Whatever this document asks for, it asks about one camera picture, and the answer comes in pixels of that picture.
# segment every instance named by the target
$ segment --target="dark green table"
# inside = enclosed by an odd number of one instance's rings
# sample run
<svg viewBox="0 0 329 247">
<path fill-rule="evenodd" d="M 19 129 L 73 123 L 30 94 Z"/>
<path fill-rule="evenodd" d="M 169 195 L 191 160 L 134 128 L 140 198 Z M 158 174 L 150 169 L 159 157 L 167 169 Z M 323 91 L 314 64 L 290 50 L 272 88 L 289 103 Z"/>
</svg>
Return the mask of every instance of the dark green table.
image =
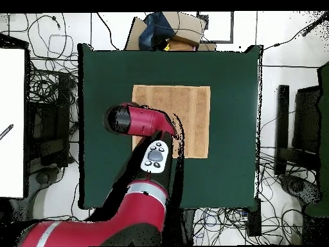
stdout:
<svg viewBox="0 0 329 247">
<path fill-rule="evenodd" d="M 259 55 L 258 46 L 235 53 L 92 51 L 83 44 L 79 97 L 84 97 L 80 110 L 84 208 L 103 205 L 131 153 L 131 136 L 108 133 L 102 118 L 109 106 L 131 101 L 134 84 L 210 86 L 208 159 L 185 160 L 181 207 L 253 206 Z"/>
</svg>

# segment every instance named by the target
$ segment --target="white control panel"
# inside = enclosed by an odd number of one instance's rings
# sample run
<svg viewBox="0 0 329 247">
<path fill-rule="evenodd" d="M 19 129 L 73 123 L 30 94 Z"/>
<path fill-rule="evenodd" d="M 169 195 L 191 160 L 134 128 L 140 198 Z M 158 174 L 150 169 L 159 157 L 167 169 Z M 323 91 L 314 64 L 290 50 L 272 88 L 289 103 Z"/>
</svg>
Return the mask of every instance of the white control panel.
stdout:
<svg viewBox="0 0 329 247">
<path fill-rule="evenodd" d="M 162 173 L 168 156 L 168 146 L 164 141 L 156 140 L 148 146 L 141 162 L 141 169 L 151 173 Z"/>
</svg>

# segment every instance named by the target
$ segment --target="black bag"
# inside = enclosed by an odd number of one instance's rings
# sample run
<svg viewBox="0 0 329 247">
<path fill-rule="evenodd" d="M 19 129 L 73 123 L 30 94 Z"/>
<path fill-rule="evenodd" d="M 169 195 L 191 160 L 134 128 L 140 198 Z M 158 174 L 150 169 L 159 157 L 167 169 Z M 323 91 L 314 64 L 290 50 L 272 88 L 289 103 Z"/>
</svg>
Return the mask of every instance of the black bag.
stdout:
<svg viewBox="0 0 329 247">
<path fill-rule="evenodd" d="M 167 45 L 166 39 L 175 35 L 162 12 L 149 14 L 144 23 L 147 28 L 139 36 L 139 50 L 163 50 Z"/>
</svg>

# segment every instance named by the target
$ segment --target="red robot arm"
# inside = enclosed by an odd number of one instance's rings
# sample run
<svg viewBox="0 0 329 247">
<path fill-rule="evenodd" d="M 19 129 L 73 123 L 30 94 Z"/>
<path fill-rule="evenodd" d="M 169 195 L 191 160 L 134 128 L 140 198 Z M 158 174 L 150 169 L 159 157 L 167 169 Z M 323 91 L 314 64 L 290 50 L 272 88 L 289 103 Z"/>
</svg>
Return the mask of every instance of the red robot arm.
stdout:
<svg viewBox="0 0 329 247">
<path fill-rule="evenodd" d="M 127 193 L 108 221 L 44 221 L 27 228 L 22 247 L 158 246 L 161 244 L 176 131 L 166 113 L 123 104 L 105 112 L 104 126 L 118 134 L 145 136 L 125 172 Z"/>
</svg>

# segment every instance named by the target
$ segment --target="brown cardboard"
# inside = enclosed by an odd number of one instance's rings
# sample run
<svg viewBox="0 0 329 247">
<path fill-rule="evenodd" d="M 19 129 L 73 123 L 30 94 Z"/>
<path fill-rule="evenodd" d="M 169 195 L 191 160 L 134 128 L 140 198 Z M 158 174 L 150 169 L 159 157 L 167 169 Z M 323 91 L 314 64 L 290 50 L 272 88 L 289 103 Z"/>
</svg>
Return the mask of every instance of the brown cardboard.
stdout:
<svg viewBox="0 0 329 247">
<path fill-rule="evenodd" d="M 216 44 L 199 44 L 198 51 L 215 51 Z"/>
<path fill-rule="evenodd" d="M 128 36 L 125 50 L 139 50 L 139 36 L 146 30 L 145 24 L 140 18 L 135 17 Z"/>
<path fill-rule="evenodd" d="M 132 101 L 167 113 L 178 124 L 176 114 L 184 128 L 185 158 L 207 158 L 209 145 L 209 86 L 134 86 Z M 132 149 L 140 141 L 132 137 Z M 173 158 L 178 156 L 177 140 L 173 140 Z"/>
<path fill-rule="evenodd" d="M 183 42 L 168 40 L 169 51 L 193 51 L 193 46 Z"/>
<path fill-rule="evenodd" d="M 201 40 L 206 22 L 182 12 L 163 12 L 169 25 L 177 32 L 171 40 L 197 46 Z"/>
</svg>

